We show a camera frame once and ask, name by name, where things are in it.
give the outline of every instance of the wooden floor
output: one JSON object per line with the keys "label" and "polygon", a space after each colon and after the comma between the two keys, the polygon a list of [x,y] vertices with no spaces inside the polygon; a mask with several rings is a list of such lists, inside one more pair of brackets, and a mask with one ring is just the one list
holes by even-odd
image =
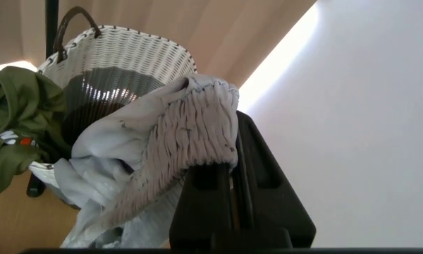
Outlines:
{"label": "wooden floor", "polygon": [[75,223],[77,210],[50,190],[38,198],[25,194],[30,172],[15,176],[0,195],[0,254],[27,248],[58,248]]}

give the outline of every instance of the black stand leg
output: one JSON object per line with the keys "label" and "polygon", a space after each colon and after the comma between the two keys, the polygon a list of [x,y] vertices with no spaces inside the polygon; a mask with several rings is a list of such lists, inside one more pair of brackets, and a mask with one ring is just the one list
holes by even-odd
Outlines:
{"label": "black stand leg", "polygon": [[[45,57],[53,54],[53,45],[56,31],[58,30],[58,0],[45,0]],[[35,175],[31,174],[27,186],[27,195],[32,198],[39,197],[45,190],[45,184]]]}

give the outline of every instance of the green shirt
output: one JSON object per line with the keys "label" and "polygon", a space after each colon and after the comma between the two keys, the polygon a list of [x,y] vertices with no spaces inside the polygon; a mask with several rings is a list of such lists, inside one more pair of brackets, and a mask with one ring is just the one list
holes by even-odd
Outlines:
{"label": "green shirt", "polygon": [[0,193],[31,162],[69,158],[61,137],[63,90],[47,77],[6,67],[0,71]]}

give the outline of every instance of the laundry basket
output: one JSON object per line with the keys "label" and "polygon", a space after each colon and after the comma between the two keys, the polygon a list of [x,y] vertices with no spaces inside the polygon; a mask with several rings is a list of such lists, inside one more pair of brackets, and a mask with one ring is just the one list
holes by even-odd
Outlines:
{"label": "laundry basket", "polygon": [[[63,47],[68,23],[79,13],[91,28]],[[197,72],[192,56],[179,44],[130,28],[97,26],[79,6],[63,17],[54,51],[38,72],[64,90],[67,112],[62,134],[70,144],[94,121],[176,78]],[[29,170],[59,188],[53,164],[33,162]]]}

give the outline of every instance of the brown handle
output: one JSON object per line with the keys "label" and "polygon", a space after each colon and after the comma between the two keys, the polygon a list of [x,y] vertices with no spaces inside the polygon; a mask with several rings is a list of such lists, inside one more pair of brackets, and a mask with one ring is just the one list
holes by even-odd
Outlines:
{"label": "brown handle", "polygon": [[55,43],[54,43],[54,52],[58,52],[58,61],[56,62],[57,64],[59,64],[65,59],[63,54],[63,52],[65,51],[63,47],[63,37],[64,37],[64,34],[66,33],[68,24],[71,21],[71,19],[79,13],[83,14],[84,17],[90,23],[91,28],[94,28],[94,31],[95,31],[94,38],[97,38],[98,36],[101,35],[100,29],[97,26],[97,24],[94,22],[94,20],[92,19],[91,15],[82,7],[79,7],[79,6],[73,7],[71,10],[69,10],[65,14],[65,16],[63,17],[63,20],[61,20],[61,23],[59,24],[59,27],[58,27],[58,32],[56,33]]}

